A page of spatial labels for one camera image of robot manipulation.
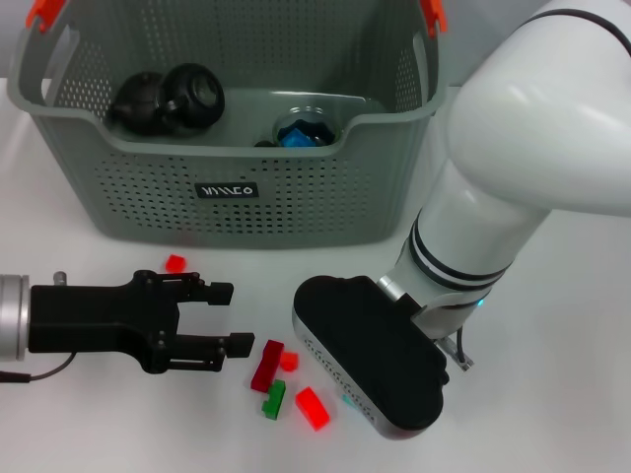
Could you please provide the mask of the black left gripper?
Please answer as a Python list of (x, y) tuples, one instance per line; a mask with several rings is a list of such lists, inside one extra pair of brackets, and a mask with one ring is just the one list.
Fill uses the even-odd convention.
[(175, 336), (177, 303), (229, 305), (233, 294), (232, 283), (207, 284), (198, 273), (138, 271), (115, 287), (37, 285), (28, 348), (34, 354), (122, 353), (148, 373), (220, 371), (226, 359), (249, 357), (255, 335)]

